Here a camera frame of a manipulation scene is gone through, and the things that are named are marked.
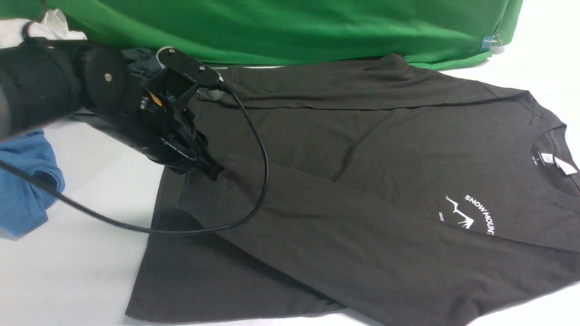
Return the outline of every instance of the green backdrop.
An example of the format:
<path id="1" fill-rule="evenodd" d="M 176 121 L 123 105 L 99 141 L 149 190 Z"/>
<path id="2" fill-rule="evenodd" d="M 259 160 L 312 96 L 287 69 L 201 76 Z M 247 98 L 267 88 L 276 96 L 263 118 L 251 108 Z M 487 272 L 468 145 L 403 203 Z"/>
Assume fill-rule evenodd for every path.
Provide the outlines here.
<path id="1" fill-rule="evenodd" d="M 198 60 L 287 65 L 399 53 L 444 69 L 512 40 L 523 0 L 48 0 L 89 38 L 123 48 L 172 45 Z M 0 17 L 34 18 L 38 0 L 1 0 Z"/>

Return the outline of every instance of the blue fabric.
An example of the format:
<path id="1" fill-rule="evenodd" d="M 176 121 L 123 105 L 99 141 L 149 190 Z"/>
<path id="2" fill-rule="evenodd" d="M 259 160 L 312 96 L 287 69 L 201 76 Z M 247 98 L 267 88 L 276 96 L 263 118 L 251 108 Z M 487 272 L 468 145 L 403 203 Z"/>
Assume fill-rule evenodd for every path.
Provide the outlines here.
<path id="1" fill-rule="evenodd" d="M 64 190 L 62 172 L 58 169 L 52 146 L 43 131 L 0 143 L 0 160 L 7 162 L 40 181 Z M 0 169 L 0 229 L 20 237 L 48 220 L 46 209 L 55 198 L 10 172 Z"/>

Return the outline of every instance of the black cable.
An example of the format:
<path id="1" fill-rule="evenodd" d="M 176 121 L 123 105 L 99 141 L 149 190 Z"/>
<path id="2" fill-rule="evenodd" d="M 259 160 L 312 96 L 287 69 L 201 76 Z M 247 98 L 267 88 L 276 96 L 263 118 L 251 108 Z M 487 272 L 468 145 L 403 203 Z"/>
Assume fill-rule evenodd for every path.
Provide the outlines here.
<path id="1" fill-rule="evenodd" d="M 168 235 L 168 236 L 201 236 L 204 234 L 215 233 L 218 231 L 225 231 L 228 229 L 232 229 L 234 227 L 238 227 L 238 226 L 246 223 L 250 219 L 252 219 L 252 217 L 254 217 L 256 215 L 256 213 L 258 212 L 258 210 L 262 207 L 262 204 L 264 204 L 264 199 L 266 198 L 266 192 L 268 191 L 268 183 L 270 182 L 270 163 L 268 162 L 268 155 L 266 153 L 266 148 L 264 147 L 264 143 L 262 142 L 262 138 L 260 138 L 260 135 L 258 134 L 256 127 L 253 125 L 253 122 L 250 119 L 250 116 L 248 115 L 246 108 L 244 107 L 244 105 L 241 103 L 240 99 L 235 95 L 234 91 L 229 86 L 223 84 L 222 88 L 226 93 L 230 94 L 231 97 L 234 98 L 236 104 L 238 105 L 238 107 L 242 111 L 242 114 L 244 115 L 246 122 L 248 123 L 250 129 L 252 130 L 254 137 L 256 138 L 256 141 L 258 142 L 258 146 L 260 147 L 260 150 L 262 151 L 262 156 L 264 159 L 264 182 L 262 184 L 262 191 L 260 192 L 260 197 L 258 198 L 258 201 L 256 201 L 256 205 L 254 205 L 254 208 L 250 211 L 250 213 L 248 213 L 244 218 L 242 218 L 234 223 L 223 225 L 223 226 L 211 227 L 208 229 L 191 230 L 191 231 L 164 231 L 164 230 L 154 230 L 154 229 L 150 229 L 147 227 L 135 226 L 135 225 L 119 222 L 117 220 L 110 219 L 106 216 L 103 216 L 103 215 L 75 202 L 74 200 L 68 198 L 67 196 L 62 195 L 58 191 L 52 189 L 52 187 L 34 179 L 28 173 L 22 171 L 19 168 L 13 167 L 12 165 L 4 162 L 3 160 L 0 160 L 0 168 L 18 176 L 19 178 L 25 180 L 26 182 L 29 182 L 29 183 L 37 186 L 38 188 L 44 190 L 48 194 L 57 198 L 58 200 L 63 201 L 67 205 L 69 205 L 73 208 L 76 208 L 77 210 L 79 210 L 79 211 L 81 211 L 81 212 L 83 212 L 83 213 L 85 213 L 93 218 L 96 218 L 98 220 L 101 220 L 102 222 L 108 223 L 108 224 L 113 225 L 113 226 L 120 227 L 120 228 L 125 229 L 125 230 L 131 230 L 131 231 L 149 233 L 149 234 L 164 234 L 164 235 Z"/>

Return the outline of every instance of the white table surface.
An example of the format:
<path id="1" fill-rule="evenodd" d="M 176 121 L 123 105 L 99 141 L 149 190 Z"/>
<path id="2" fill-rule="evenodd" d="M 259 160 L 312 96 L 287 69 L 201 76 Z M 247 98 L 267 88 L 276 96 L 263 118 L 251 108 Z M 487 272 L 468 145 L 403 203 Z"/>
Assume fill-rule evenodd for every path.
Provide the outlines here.
<path id="1" fill-rule="evenodd" d="M 541 105 L 568 124 L 566 139 L 577 163 L 579 9 L 573 0 L 528 0 L 514 41 L 503 53 L 478 67 L 446 72 L 529 89 Z M 46 137 L 64 172 L 65 194 L 107 216 L 149 226 L 161 166 L 86 125 L 53 125 L 47 128 Z M 147 236 L 103 224 L 60 202 L 48 215 L 45 225 L 18 241 L 0 237 L 0 325 L 150 325 L 124 316 Z M 482 317 L 471 325 L 578 326 L 579 302 L 580 284 Z M 350 313 L 212 323 L 327 324 L 377 325 Z"/>

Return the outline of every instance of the dark gray cloth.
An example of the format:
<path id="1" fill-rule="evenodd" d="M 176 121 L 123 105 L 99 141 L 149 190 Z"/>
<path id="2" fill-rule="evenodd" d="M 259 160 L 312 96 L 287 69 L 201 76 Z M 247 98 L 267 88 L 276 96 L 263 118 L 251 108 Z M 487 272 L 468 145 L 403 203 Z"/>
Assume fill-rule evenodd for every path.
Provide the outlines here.
<path id="1" fill-rule="evenodd" d="M 153 78 L 162 67 L 157 60 L 157 53 L 147 48 L 136 48 L 123 50 L 127 67 L 131 74 L 144 86 L 148 80 Z"/>
<path id="2" fill-rule="evenodd" d="M 176 207 L 184 182 L 184 176 L 165 169 L 151 227 L 200 227 Z M 180 323 L 301 316 L 342 307 L 218 236 L 150 236 L 126 315 Z"/>
<path id="3" fill-rule="evenodd" d="M 540 168 L 533 154 L 573 164 L 566 126 L 528 92 L 394 55 L 223 76 L 251 111 L 272 176 L 257 217 L 219 236 L 300 285 L 387 325 L 460 326 L 580 279 L 578 175 Z M 231 223 L 258 197 L 259 149 L 230 98 L 191 109 L 226 170 L 217 182 L 188 175 L 176 206 L 204 227 Z M 164 255 L 190 247 L 172 249 Z M 140 275 L 156 273 L 153 259 Z M 138 279 L 134 291 L 196 281 Z M 195 307 L 206 292 L 186 299 Z M 184 301 L 156 290 L 137 299 L 149 316 Z"/>

